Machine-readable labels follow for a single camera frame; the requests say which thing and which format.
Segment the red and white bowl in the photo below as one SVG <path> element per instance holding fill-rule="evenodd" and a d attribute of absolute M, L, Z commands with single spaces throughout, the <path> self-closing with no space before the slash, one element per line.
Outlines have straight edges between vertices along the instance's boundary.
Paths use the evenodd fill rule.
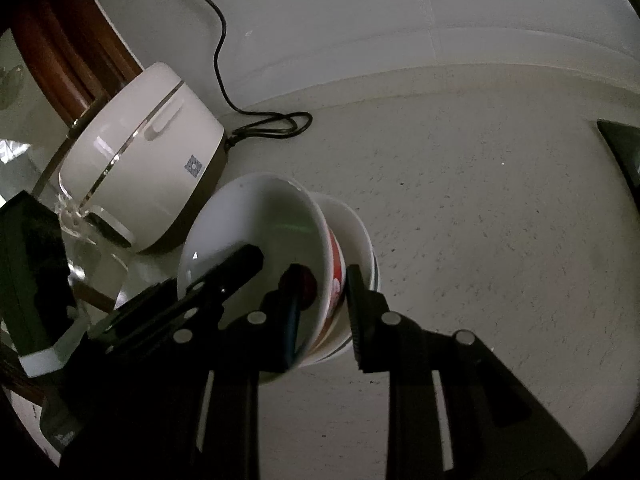
<path fill-rule="evenodd" d="M 199 278 L 244 245 L 257 246 L 264 266 L 224 303 L 220 326 L 258 308 L 293 263 L 306 266 L 318 297 L 300 314 L 293 362 L 282 372 L 262 372 L 262 384 L 301 367 L 326 336 L 343 301 L 346 263 L 326 217 L 298 182 L 277 174 L 247 174 L 220 188 L 207 201 L 186 236 L 177 271 L 180 298 Z"/>

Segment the white flared bowl pink flowers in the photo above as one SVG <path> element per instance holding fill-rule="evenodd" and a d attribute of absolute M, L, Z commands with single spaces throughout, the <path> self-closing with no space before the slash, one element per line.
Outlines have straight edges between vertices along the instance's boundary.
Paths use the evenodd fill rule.
<path fill-rule="evenodd" d="M 312 192 L 311 196 L 318 203 L 337 243 L 340 244 L 346 266 L 352 264 L 359 266 L 367 288 L 373 289 L 371 285 L 375 252 L 366 226 L 356 211 L 341 200 L 317 192 Z M 347 302 L 343 300 L 336 309 L 332 323 L 322 341 L 309 352 L 300 366 L 311 356 L 325 356 L 349 336 L 352 336 L 352 329 L 350 328 Z"/>

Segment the large white bowl green rim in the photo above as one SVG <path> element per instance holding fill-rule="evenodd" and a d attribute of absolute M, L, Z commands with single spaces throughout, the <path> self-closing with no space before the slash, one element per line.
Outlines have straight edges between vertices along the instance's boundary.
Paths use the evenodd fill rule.
<path fill-rule="evenodd" d="M 373 266 L 373 278 L 371 287 L 375 289 L 377 292 L 381 288 L 380 284 L 380 267 L 378 266 L 378 258 L 373 256 L 374 258 L 374 266 Z M 336 359 L 338 356 L 342 356 L 348 350 L 352 348 L 352 336 L 349 336 L 345 341 L 339 344 L 335 349 L 331 352 L 327 353 L 325 356 L 311 356 L 303 362 L 302 367 L 311 366 L 314 364 L 319 364 L 323 362 L 328 362 L 329 360 Z"/>

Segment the white rice cooker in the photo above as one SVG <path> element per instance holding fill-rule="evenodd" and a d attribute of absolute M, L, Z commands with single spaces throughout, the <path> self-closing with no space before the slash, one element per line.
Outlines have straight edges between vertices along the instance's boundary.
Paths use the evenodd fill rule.
<path fill-rule="evenodd" d="M 224 169 L 224 126 L 168 65 L 119 91 L 70 149 L 58 184 L 134 252 L 178 245 Z"/>

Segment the black gas stove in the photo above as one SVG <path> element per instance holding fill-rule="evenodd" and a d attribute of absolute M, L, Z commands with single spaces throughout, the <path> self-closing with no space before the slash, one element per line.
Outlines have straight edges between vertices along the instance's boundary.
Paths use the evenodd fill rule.
<path fill-rule="evenodd" d="M 640 130 L 620 122 L 598 119 L 597 128 L 620 167 L 629 191 L 639 201 Z"/>

